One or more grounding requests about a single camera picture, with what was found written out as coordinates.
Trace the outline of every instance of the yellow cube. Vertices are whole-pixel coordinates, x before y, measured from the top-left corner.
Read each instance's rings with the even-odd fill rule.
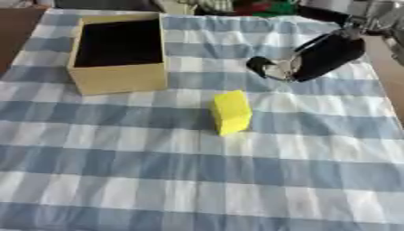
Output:
[[[211,110],[220,135],[245,130],[250,124],[252,111],[241,90],[216,95]]]

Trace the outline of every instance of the table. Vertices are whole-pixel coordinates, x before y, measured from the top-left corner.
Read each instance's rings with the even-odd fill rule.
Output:
[[[0,9],[0,76],[30,37],[40,20],[42,9]]]
[[[65,69],[80,14],[118,13],[48,10],[0,81],[1,228],[404,227],[403,133],[369,61],[291,84],[245,67],[334,25],[164,15],[169,89],[82,97]],[[219,137],[208,102],[237,88],[252,124]]]

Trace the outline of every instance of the open box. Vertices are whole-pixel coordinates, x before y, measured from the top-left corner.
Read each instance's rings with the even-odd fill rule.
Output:
[[[159,13],[85,16],[68,71],[83,95],[167,87]]]

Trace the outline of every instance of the robotic arm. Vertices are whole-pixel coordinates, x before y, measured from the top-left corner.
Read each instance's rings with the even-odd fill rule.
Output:
[[[378,8],[374,8],[374,3],[375,1],[367,3],[365,15],[352,15],[314,7],[312,15],[316,19],[336,22],[341,29],[320,35],[302,44],[294,50],[294,54],[288,60],[275,61],[253,57],[247,62],[247,67],[262,78],[308,81],[363,56],[365,53],[365,42],[361,38],[363,34],[382,36],[390,46],[393,57],[404,65],[402,46],[404,44],[404,1],[397,5],[389,1],[388,3],[393,3],[394,7],[390,7],[388,11],[384,10],[383,14],[377,11]],[[300,11],[299,14],[306,16],[304,11]]]

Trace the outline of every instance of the blue and white gingham cloth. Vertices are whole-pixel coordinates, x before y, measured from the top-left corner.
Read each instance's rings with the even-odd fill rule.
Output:
[[[116,13],[48,10],[0,81],[0,228],[404,230],[403,133],[366,57],[306,83],[245,67],[335,25],[165,15],[167,90],[82,97],[80,14]],[[239,88],[252,124],[220,137],[208,102]]]

